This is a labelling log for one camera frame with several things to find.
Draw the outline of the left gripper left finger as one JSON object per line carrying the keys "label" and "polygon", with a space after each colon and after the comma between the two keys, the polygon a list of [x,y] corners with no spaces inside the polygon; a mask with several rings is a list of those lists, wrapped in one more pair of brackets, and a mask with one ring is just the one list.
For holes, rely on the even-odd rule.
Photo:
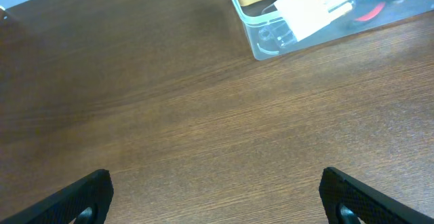
{"label": "left gripper left finger", "polygon": [[2,223],[103,224],[113,195],[114,189],[109,171],[99,169],[2,220]]}

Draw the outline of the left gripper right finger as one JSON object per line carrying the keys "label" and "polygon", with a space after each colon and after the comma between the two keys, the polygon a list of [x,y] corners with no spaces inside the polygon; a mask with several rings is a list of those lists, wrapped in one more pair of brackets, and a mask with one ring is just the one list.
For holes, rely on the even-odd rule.
{"label": "left gripper right finger", "polygon": [[433,224],[433,218],[334,167],[323,170],[319,194],[329,223]]}

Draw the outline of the clear plastic container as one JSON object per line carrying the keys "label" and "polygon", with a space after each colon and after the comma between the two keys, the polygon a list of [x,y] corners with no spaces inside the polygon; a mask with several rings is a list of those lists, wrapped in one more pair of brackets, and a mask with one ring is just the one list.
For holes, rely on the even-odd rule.
{"label": "clear plastic container", "polygon": [[257,60],[433,10],[433,0],[231,0]]}

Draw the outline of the clear box coloured connectors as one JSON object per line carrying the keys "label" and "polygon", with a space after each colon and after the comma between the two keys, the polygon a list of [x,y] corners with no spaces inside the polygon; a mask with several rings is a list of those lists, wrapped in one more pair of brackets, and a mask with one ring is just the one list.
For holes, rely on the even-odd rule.
{"label": "clear box coloured connectors", "polygon": [[349,13],[353,4],[347,0],[277,0],[274,7],[282,21],[261,28],[258,37],[287,49]]}

